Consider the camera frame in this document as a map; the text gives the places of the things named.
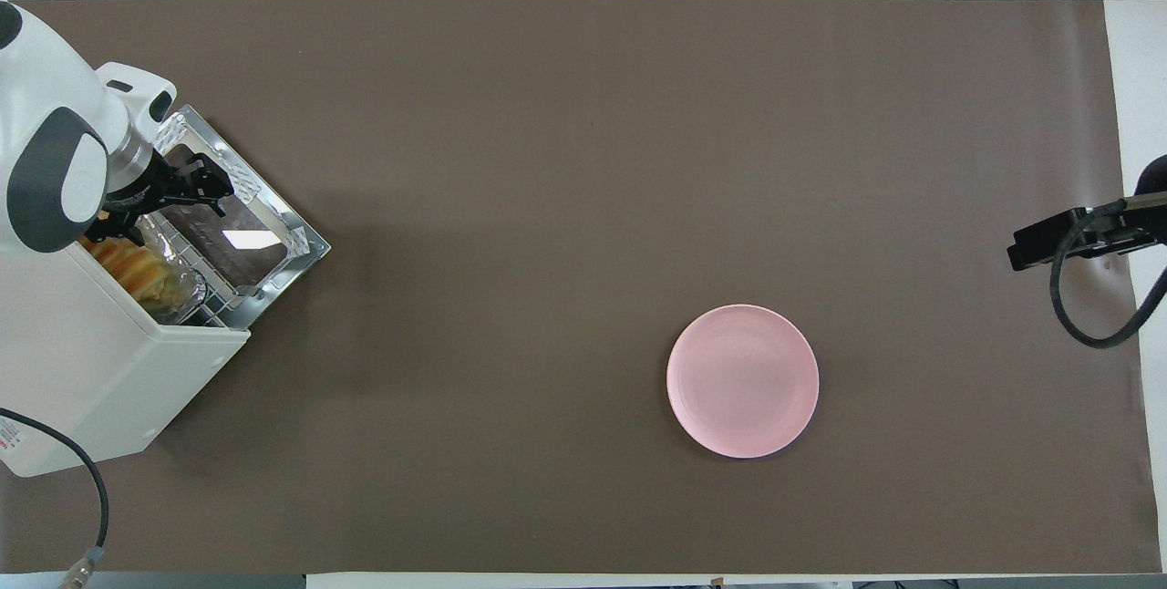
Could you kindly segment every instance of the plate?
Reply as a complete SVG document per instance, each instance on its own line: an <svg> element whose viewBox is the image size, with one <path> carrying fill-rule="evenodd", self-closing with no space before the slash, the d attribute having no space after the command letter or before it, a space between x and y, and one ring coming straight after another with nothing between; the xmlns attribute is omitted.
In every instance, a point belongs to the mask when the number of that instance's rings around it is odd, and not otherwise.
<svg viewBox="0 0 1167 589"><path fill-rule="evenodd" d="M669 402L705 448L763 457L802 434L818 405L818 362L790 320L733 303L693 320L672 348Z"/></svg>

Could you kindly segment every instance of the black cable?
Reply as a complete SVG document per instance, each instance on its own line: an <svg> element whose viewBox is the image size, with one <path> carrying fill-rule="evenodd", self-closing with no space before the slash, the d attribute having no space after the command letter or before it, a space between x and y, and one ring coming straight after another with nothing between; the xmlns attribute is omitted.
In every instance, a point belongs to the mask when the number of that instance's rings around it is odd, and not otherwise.
<svg viewBox="0 0 1167 589"><path fill-rule="evenodd" d="M55 430L55 428L51 428L46 423L34 421L28 418L28 415L18 414L16 412L5 409L5 407L0 407L0 415L4 415L4 418L11 421L16 421L18 423L27 425L30 428L36 428L36 430L41 430L44 434L53 436L53 439L58 440L61 443L65 444L67 448L70 448L75 455L81 457L82 463L85 464L86 469L89 469L89 475L93 477L93 484L97 485L97 498L102 502L102 524L97 530L97 544L95 544L95 546L98 548L105 547L105 533L110 530L110 497L105 492L105 482L102 479L102 474L93 464L93 460L91 460L88 453L85 453L79 444L74 442L74 440L61 434Z"/></svg>
<svg viewBox="0 0 1167 589"><path fill-rule="evenodd" d="M1095 338L1095 336L1089 336L1086 332L1079 330L1071 322L1070 315L1065 311L1065 306L1062 303L1062 265L1065 264L1065 258L1070 253L1070 248L1077 243L1078 237L1082 232L1089 227L1093 220L1099 218L1105 218L1109 215L1117 215L1117 212L1124 211L1126 208L1126 199L1121 198L1118 202L1106 203L1104 206L1097 206L1095 210L1088 212L1084 218L1076 222L1070 231L1065 232L1062 237L1061 243L1057 244L1057 250L1054 253L1053 268L1049 271L1049 297L1054 302L1054 314L1057 315L1057 322L1062 323L1067 332L1074 336L1075 341L1078 343L1088 344L1093 349L1107 349L1114 348L1117 344L1124 343L1126 339L1134 336L1134 332L1139 331L1139 328L1147 322L1151 314L1154 313L1155 307L1159 307L1159 302L1162 301L1163 295L1167 295L1167 268L1159 274L1159 279L1155 280L1155 285L1151 286L1151 293L1144 299L1142 303L1134 310L1134 315L1127 320L1125 324L1117 331L1112 332L1105 338Z"/></svg>

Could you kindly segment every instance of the label sticker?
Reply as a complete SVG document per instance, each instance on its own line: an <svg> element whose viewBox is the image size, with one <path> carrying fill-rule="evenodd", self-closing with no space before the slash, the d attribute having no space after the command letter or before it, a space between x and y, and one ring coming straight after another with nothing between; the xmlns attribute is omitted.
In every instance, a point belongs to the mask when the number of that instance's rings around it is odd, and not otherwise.
<svg viewBox="0 0 1167 589"><path fill-rule="evenodd" d="M8 419L0 419L0 455L12 453L23 441L23 428Z"/></svg>

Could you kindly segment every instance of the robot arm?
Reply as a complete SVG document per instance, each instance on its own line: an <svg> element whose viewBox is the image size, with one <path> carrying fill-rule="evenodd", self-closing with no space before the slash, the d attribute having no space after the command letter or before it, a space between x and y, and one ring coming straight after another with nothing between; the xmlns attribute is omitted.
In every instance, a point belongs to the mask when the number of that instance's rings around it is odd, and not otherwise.
<svg viewBox="0 0 1167 589"><path fill-rule="evenodd" d="M133 66L92 70L28 10L0 2L0 253L55 252L125 236L170 203L232 194L207 156L183 169L155 152L173 83ZM105 208L109 219L96 219Z"/></svg>

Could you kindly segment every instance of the power cord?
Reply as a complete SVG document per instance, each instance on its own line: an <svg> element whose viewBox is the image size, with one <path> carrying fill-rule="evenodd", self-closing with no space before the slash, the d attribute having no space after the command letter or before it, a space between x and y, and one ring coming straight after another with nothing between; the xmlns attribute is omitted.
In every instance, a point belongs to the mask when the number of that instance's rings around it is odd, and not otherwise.
<svg viewBox="0 0 1167 589"><path fill-rule="evenodd" d="M1151 293L1144 299L1138 310L1134 310L1134 315L1131 315L1131 318L1117 332L1112 332L1112 335L1105 336L1105 338L1095 338L1095 336L1089 336L1086 332L1079 330L1065 311L1065 306L1062 303L1062 265L1065 264L1065 258L1069 255L1070 248L1075 246L1078 237L1090 227L1093 220L1106 218L1110 215L1118 215L1118 212L1125 210L1126 199L1120 198L1118 202L1106 203L1106 205L1093 208L1093 210L1086 212L1084 218L1077 220L1070 227L1070 231L1067 231L1065 236L1062 237L1061 243L1057 244L1053 266L1049 271L1049 297L1054 302L1054 315L1057 315L1057 322L1062 323L1062 327L1065 328L1065 331L1070 336L1074 336L1075 341L1088 344L1088 346L1093 349L1109 349L1125 343L1126 339L1134 336L1134 332L1139 331L1139 328L1155 311L1155 307L1159 307L1159 302L1162 301L1163 295L1167 295L1167 268L1163 268L1163 272L1159 274L1159 279L1155 280L1155 285L1151 287Z"/></svg>
<svg viewBox="0 0 1167 589"><path fill-rule="evenodd" d="M102 479L102 472L97 470L97 465L93 464L93 460L90 458L89 454L75 442L75 440L69 439L42 423L40 421L28 418L28 415L18 414L16 412L5 409L0 407L0 415L8 419L9 421L15 421L21 425L26 425L35 430L42 432L53 439L58 440L65 448L70 448L77 455L85 468L89 470L89 475L93 478L93 484L97 486L97 498L102 503L102 521L97 528L97 542L90 548L85 556L77 560L72 567L65 573L64 580L61 581L58 586L60 589L82 589L89 579L93 575L93 568L97 566L97 560L100 559L103 547L105 546L105 535L110 530L110 497L105 491L105 481Z"/></svg>

